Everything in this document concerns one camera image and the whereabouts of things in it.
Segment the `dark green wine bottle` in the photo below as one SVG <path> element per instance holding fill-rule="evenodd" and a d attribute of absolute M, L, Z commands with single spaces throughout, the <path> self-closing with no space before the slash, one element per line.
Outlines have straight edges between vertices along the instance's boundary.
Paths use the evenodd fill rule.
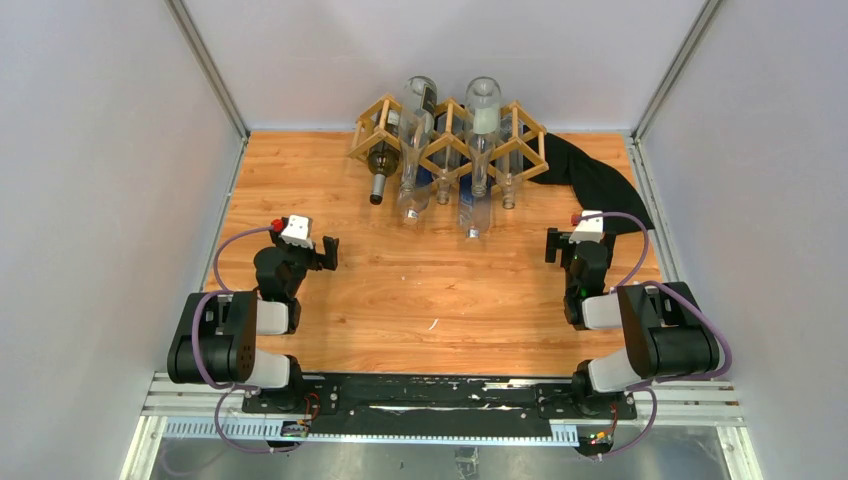
<path fill-rule="evenodd" d="M 380 205 L 384 199 L 387 180 L 397 172 L 400 165 L 400 152 L 383 140 L 370 148 L 367 165 L 372 174 L 369 201 L 372 205 Z"/>

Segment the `slim clear glass bottle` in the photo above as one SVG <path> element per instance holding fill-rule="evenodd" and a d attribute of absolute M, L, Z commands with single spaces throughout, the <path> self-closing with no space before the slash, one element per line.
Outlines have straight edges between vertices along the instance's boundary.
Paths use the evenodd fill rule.
<path fill-rule="evenodd" d="M 448 135 L 453 138 L 460 125 L 456 123 L 453 115 L 448 112 L 440 115 L 437 123 L 437 131 L 442 137 Z M 436 201 L 440 205 L 447 205 L 450 201 L 451 190 L 456 175 L 454 171 L 459 165 L 459 155 L 453 146 L 453 141 L 448 140 L 433 156 L 433 162 L 439 171 L 433 175 L 433 181 L 437 185 Z"/>

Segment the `clear bottle white label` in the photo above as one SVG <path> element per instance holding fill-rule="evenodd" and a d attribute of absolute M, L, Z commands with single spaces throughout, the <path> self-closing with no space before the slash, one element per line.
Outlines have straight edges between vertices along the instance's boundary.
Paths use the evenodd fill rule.
<path fill-rule="evenodd" d="M 465 141 L 471 162 L 471 193 L 482 198 L 488 191 L 488 166 L 497 147 L 502 94 L 491 77 L 472 79 L 465 93 Z"/>

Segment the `clear bottle black label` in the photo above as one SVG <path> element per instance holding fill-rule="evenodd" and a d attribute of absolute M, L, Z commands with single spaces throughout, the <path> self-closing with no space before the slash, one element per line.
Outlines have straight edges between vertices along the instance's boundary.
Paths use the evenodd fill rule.
<path fill-rule="evenodd" d="M 429 146 L 435 125 L 437 87 L 427 76 L 410 77 L 401 95 L 398 139 L 402 153 L 400 195 L 410 198 L 424 150 Z"/>

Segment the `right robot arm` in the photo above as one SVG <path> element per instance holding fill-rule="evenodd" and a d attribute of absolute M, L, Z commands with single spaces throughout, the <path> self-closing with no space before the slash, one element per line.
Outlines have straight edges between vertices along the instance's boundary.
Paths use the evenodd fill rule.
<path fill-rule="evenodd" d="M 566 321 L 577 330 L 618 330 L 624 338 L 623 348 L 582 361 L 571 377 L 567 397 L 589 418 L 623 401 L 633 385 L 708 374 L 723 363 L 720 343 L 699 317 L 686 283 L 607 288 L 615 239 L 588 231 L 546 232 L 545 260 L 564 270 Z"/>

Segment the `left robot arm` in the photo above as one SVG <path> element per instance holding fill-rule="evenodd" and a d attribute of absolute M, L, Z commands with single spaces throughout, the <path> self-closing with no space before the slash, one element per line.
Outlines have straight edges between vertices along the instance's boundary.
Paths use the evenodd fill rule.
<path fill-rule="evenodd" d="M 253 289 L 221 288 L 187 297 L 166 369 L 176 384 L 243 387 L 269 408 L 315 416 L 321 400 L 309 391 L 298 360 L 263 351 L 256 341 L 297 331 L 302 312 L 297 292 L 308 272 L 337 268 L 339 241 L 323 237 L 321 252 L 278 234 L 272 241 L 254 256 Z"/>

